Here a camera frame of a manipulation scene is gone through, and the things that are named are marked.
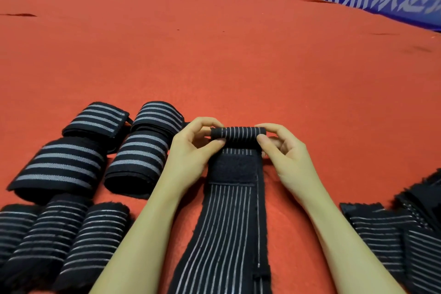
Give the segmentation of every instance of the red carpet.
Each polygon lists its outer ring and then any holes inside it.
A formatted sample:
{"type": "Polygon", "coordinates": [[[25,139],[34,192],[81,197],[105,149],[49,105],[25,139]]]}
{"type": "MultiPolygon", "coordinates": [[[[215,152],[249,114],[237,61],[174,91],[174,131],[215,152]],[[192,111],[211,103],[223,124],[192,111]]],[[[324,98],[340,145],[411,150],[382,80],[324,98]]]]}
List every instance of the red carpet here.
{"type": "MultiPolygon", "coordinates": [[[[383,202],[441,166],[441,35],[316,0],[0,0],[0,206],[89,103],[172,103],[189,121],[273,122],[304,141],[334,202],[383,202]]],[[[334,293],[306,215],[265,167],[274,294],[334,293]]],[[[100,188],[96,202],[145,201],[100,188]]],[[[202,190],[173,225],[161,293],[202,190]]]]}

